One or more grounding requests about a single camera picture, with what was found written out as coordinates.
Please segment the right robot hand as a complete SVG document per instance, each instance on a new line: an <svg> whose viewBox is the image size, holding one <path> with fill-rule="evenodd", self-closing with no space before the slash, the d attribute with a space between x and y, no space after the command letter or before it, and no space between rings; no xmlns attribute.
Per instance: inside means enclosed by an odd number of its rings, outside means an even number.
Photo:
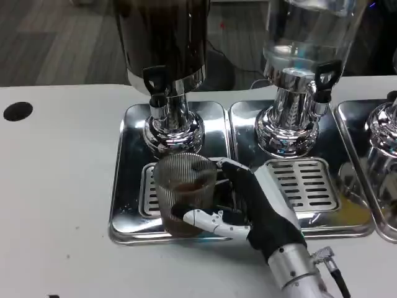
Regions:
<svg viewBox="0 0 397 298"><path fill-rule="evenodd" d="M216 166L245 202L249 224L233 225L232 213L211 207L199 209L191 204L174 205L173 215L215 235L248 240L265 260L276 252L285 253L288 247L298 248L301 259L310 256L296 213L265 165L250 169L230 158L219 158Z"/></svg>

